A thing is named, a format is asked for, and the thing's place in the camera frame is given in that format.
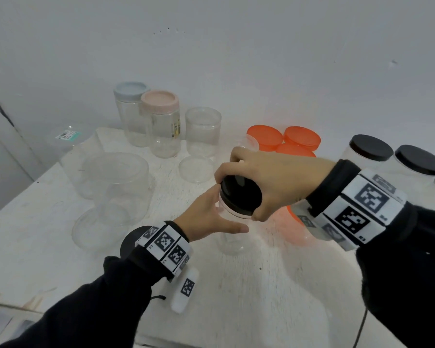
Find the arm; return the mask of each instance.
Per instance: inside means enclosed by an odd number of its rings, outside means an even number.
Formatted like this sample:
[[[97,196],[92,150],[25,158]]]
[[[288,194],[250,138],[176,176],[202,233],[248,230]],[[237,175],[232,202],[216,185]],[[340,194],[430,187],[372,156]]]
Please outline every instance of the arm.
[[[219,185],[210,188],[170,225],[190,242],[213,232],[248,232],[246,225],[218,215],[219,190]],[[97,280],[60,300],[19,338],[1,347],[131,348],[150,303],[151,286],[165,276],[166,268],[143,247],[124,260],[107,257],[103,268]]]
[[[238,174],[261,188],[253,219],[307,199],[317,216],[358,174],[345,160],[251,152],[235,148],[216,181]],[[407,203],[386,230],[356,252],[366,307],[409,347],[435,347],[435,211]]]

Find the light blue lid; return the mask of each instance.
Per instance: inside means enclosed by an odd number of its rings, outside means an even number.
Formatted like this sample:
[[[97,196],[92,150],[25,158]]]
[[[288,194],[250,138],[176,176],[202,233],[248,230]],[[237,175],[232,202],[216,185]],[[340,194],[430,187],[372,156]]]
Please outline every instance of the light blue lid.
[[[139,102],[143,93],[150,90],[150,87],[140,81],[123,81],[116,84],[115,98],[122,102]]]

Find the person's right hand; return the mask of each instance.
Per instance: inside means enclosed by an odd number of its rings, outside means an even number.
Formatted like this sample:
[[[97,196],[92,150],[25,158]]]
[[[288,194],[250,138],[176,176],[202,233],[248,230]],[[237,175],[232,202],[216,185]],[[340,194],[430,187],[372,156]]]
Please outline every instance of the person's right hand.
[[[283,153],[232,150],[231,162],[223,163],[214,174],[217,183],[227,175],[239,175],[256,182],[262,202],[251,217],[266,221],[276,210],[305,199],[335,166],[330,160]]]

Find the jar with pink lid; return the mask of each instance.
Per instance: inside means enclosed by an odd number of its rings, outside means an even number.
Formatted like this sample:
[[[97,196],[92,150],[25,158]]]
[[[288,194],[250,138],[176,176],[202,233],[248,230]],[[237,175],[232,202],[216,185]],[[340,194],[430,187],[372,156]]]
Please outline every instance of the jar with pink lid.
[[[162,159],[176,156],[180,151],[179,98],[164,90],[151,90],[141,97],[147,115],[148,146]]]

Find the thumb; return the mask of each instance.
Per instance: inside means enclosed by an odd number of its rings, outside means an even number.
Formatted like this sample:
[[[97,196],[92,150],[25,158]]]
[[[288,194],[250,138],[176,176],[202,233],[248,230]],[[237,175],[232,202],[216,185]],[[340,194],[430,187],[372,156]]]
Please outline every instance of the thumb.
[[[253,221],[261,221],[265,222],[275,211],[277,211],[278,207],[274,207],[273,203],[270,202],[268,198],[262,198],[261,205],[253,211],[253,215],[251,219]]]
[[[241,224],[239,222],[233,222],[226,220],[219,216],[219,222],[217,223],[217,232],[224,233],[247,233],[249,232],[249,228],[245,224]]]

